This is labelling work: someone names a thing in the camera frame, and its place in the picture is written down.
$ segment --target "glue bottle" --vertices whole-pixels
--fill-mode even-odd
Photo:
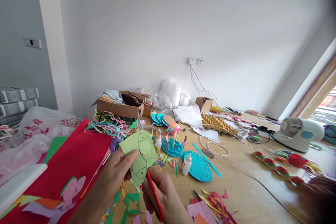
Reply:
[[[191,153],[184,159],[182,165],[182,174],[187,176],[191,167]]]
[[[156,152],[159,152],[159,150],[161,149],[161,145],[162,145],[162,139],[161,136],[156,140],[154,148]]]

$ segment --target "power outlet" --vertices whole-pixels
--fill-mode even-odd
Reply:
[[[187,65],[192,65],[194,63],[194,58],[188,58]]]
[[[23,37],[24,39],[24,44],[26,46],[30,46],[30,47],[36,47],[36,48],[42,48],[41,45],[41,40],[36,39],[36,38],[28,38],[28,37]]]
[[[199,59],[198,61],[197,61],[197,65],[204,65],[204,60],[202,60],[202,59]]]

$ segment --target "egg carton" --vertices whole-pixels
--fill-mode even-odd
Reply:
[[[211,115],[208,114],[202,114],[202,122],[203,127],[207,128],[207,129],[213,129],[216,130],[218,132],[224,133],[224,134],[228,134],[230,136],[236,136],[237,133],[235,131],[234,128],[232,128],[230,125],[228,125],[227,123],[225,123],[222,119],[217,118],[217,117],[213,117]]]

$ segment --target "scissors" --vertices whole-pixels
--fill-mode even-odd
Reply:
[[[157,207],[159,209],[159,213],[158,213],[157,210],[156,210],[156,208],[154,207],[154,211],[155,211],[156,217],[159,219],[159,222],[163,222],[164,219],[165,219],[165,217],[163,216],[163,209],[162,209],[162,206],[161,206],[161,203],[160,203],[160,200],[159,200],[158,193],[157,193],[157,191],[156,191],[156,189],[154,187],[153,180],[151,178],[151,175],[149,174],[149,171],[147,171],[146,178],[147,178],[147,180],[149,182],[150,188],[153,191],[155,202],[156,202],[156,205],[157,205]]]

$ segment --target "white fan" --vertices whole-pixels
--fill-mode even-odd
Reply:
[[[273,138],[280,144],[301,153],[309,150],[310,142],[318,142],[324,137],[324,128],[310,120],[296,117],[285,118],[280,130],[273,134]]]

